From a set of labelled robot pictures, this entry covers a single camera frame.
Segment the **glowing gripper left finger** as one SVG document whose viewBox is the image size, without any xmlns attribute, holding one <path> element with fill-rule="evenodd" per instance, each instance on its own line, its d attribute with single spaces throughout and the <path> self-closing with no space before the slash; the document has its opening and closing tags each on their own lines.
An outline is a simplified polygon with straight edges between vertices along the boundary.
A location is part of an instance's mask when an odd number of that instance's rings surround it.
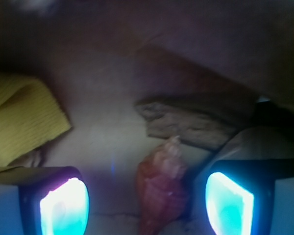
<svg viewBox="0 0 294 235">
<path fill-rule="evenodd" d="M 72 166 L 21 168 L 19 196 L 26 235 L 83 235 L 90 198 Z"/>
</svg>

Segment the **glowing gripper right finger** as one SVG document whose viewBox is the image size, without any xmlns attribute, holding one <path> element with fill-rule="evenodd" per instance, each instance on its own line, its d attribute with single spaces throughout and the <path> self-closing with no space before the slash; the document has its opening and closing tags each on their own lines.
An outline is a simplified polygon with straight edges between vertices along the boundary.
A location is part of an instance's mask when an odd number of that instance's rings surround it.
<svg viewBox="0 0 294 235">
<path fill-rule="evenodd" d="M 294 235 L 294 159 L 219 160 L 195 198 L 214 235 Z"/>
</svg>

